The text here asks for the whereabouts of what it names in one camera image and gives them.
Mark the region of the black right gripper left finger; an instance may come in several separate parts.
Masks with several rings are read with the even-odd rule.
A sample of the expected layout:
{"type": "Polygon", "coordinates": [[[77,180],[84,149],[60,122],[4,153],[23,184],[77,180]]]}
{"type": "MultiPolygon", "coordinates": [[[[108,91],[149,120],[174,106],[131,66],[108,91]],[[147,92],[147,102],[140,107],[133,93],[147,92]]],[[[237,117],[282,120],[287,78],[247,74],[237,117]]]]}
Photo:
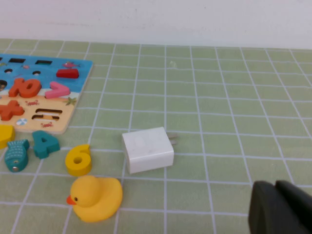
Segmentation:
{"type": "Polygon", "coordinates": [[[253,184],[248,224],[252,234],[309,234],[275,184],[253,184]]]}

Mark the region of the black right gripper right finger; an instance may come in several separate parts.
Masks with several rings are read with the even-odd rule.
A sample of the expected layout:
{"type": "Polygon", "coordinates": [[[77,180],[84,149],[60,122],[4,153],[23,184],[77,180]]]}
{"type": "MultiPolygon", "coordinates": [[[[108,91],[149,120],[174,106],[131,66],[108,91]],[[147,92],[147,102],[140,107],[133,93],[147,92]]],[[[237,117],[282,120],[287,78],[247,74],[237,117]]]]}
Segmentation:
{"type": "Polygon", "coordinates": [[[312,233],[312,196],[285,180],[278,180],[275,187],[282,194],[301,224],[312,233]]]}

